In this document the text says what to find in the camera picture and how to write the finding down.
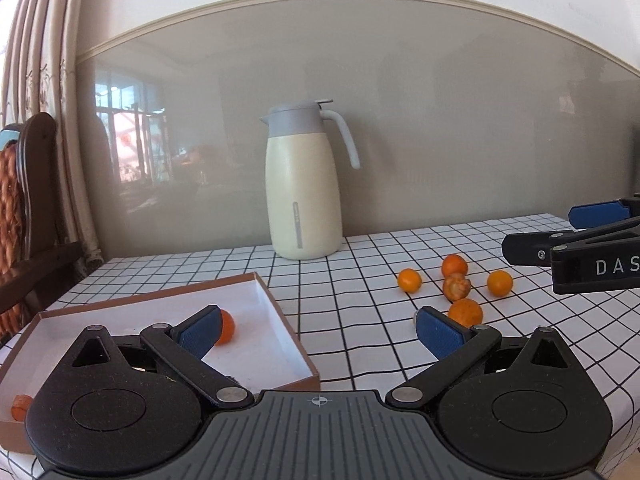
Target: wall trim molding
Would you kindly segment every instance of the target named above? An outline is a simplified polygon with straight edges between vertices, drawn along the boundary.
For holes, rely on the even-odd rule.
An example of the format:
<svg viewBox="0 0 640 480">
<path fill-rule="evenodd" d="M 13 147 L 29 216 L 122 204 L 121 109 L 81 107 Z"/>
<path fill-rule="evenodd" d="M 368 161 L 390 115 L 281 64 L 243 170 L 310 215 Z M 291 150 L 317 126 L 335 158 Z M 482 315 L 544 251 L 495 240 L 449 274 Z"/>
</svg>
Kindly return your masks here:
<svg viewBox="0 0 640 480">
<path fill-rule="evenodd" d="M 283 2 L 288 0 L 221 0 L 218 2 L 213 2 L 210 4 L 206 4 L 199 7 L 193 7 L 192 9 L 182 10 L 181 12 L 176 12 L 175 14 L 170 14 L 168 16 L 163 16 L 158 20 L 153 20 L 152 22 L 145 23 L 144 25 L 140 25 L 139 27 L 132 28 L 127 30 L 113 38 L 110 38 L 103 43 L 100 43 L 90 49 L 81 52 L 76 57 L 76 64 L 82 63 L 92 57 L 98 56 L 109 49 L 112 49 L 115 46 L 125 43 L 126 41 L 133 40 L 139 36 L 143 36 L 144 34 L 148 34 L 155 30 L 159 30 L 160 28 L 169 27 L 171 25 L 175 25 L 176 23 L 185 22 L 187 20 L 192 20 L 193 18 L 199 18 L 201 16 L 207 16 L 208 14 L 213 14 L 216 12 L 222 12 L 223 10 L 232 10 L 232 9 L 241 9 L 243 7 L 256 6 L 259 4 L 266 3 L 274 3 L 274 2 Z M 413 0 L 420 2 L 428 2 L 434 4 L 443 4 L 453 7 L 461 7 L 463 9 L 469 10 L 477 10 L 479 12 L 485 12 L 487 14 L 492 14 L 494 16 L 501 16 L 503 18 L 507 18 L 508 20 L 514 20 L 516 22 L 525 23 L 526 25 L 531 25 L 532 27 L 544 30 L 546 32 L 550 32 L 551 34 L 555 34 L 556 36 L 561 36 L 566 40 L 573 41 L 574 43 L 580 44 L 583 47 L 586 47 L 590 50 L 593 50 L 597 54 L 604 56 L 605 58 L 611 60 L 612 62 L 620 65 L 622 68 L 625 68 L 632 74 L 640 77 L 640 68 L 636 68 L 628 62 L 620 59 L 618 56 L 610 53 L 609 51 L 597 46 L 590 41 L 587 41 L 579 36 L 564 30 L 564 28 L 556 27 L 555 25 L 551 25 L 547 22 L 543 22 L 537 18 L 532 18 L 531 16 L 527 16 L 526 14 L 521 14 L 514 10 L 505 9 L 503 7 L 494 6 L 492 4 L 487 4 L 484 2 L 478 2 L 475 0 Z"/>
</svg>

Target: checkered tablecloth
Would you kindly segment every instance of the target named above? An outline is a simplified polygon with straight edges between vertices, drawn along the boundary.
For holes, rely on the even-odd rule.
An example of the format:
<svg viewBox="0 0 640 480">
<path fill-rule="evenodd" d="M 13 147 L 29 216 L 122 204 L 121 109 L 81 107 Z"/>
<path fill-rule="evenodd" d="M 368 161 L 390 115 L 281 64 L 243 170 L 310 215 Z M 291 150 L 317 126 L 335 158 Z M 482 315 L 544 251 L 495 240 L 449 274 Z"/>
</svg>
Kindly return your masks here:
<svg viewBox="0 0 640 480">
<path fill-rule="evenodd" d="M 378 389 L 384 396 L 435 361 L 417 340 L 412 317 L 425 305 L 448 309 L 440 265 L 443 256 L 459 253 L 469 261 L 469 297 L 482 305 L 485 323 L 505 336 L 555 326 L 570 343 L 613 416 L 614 433 L 599 467 L 608 476 L 640 440 L 640 289 L 556 296 L 548 269 L 510 267 L 500 250 L 505 234 L 567 228 L 542 214 L 355 236 L 339 252 L 305 262 L 279 258 L 269 246 L 114 258 L 51 308 L 255 271 L 316 364 L 323 390 Z M 396 285 L 396 274 L 406 267 L 423 273 L 416 294 Z M 513 293 L 500 300 L 485 286 L 495 269 L 514 277 Z M 0 349 L 0 364 L 17 337 Z M 33 456 L 0 451 L 0 468 L 15 479 L 42 472 Z"/>
</svg>

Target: cardboard box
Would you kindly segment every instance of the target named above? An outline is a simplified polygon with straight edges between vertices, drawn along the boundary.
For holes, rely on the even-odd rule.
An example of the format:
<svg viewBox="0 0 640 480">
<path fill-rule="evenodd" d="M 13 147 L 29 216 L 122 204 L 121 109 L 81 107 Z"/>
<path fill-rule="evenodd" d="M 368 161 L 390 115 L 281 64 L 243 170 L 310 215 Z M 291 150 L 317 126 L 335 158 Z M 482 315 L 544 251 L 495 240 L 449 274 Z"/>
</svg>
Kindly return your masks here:
<svg viewBox="0 0 640 480">
<path fill-rule="evenodd" d="M 212 348 L 203 361 L 253 393 L 320 391 L 318 371 L 280 307 L 255 273 L 180 286 L 131 298 L 39 313 L 0 368 L 0 446 L 30 453 L 24 424 L 11 416 L 17 394 L 34 397 L 79 333 L 92 324 L 111 335 L 135 335 L 167 322 L 176 325 L 208 304 L 228 311 L 234 338 Z"/>
</svg>

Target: beige curtain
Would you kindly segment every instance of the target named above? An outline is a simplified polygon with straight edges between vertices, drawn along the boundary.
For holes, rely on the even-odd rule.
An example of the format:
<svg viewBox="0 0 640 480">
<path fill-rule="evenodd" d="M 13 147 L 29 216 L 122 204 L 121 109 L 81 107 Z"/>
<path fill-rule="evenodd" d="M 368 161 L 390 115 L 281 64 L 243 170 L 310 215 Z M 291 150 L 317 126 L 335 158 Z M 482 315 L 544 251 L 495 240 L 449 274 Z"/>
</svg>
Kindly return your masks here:
<svg viewBox="0 0 640 480">
<path fill-rule="evenodd" d="M 63 234 L 80 240 L 85 262 L 102 262 L 80 161 L 76 112 L 76 35 L 81 0 L 20 0 L 2 80 L 2 125 L 47 112 L 58 123 Z"/>
</svg>

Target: wooden chair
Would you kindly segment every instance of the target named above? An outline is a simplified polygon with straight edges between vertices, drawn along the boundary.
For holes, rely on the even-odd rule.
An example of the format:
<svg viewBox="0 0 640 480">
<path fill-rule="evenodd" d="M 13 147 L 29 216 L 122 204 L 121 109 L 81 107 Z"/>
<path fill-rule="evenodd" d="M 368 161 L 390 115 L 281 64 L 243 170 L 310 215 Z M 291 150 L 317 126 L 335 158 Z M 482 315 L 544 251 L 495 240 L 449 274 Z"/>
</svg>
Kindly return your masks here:
<svg viewBox="0 0 640 480">
<path fill-rule="evenodd" d="M 0 139 L 7 137 L 0 146 L 0 346 L 78 282 L 73 264 L 82 256 L 79 242 L 58 237 L 56 121 L 41 112 L 6 126 Z"/>
</svg>

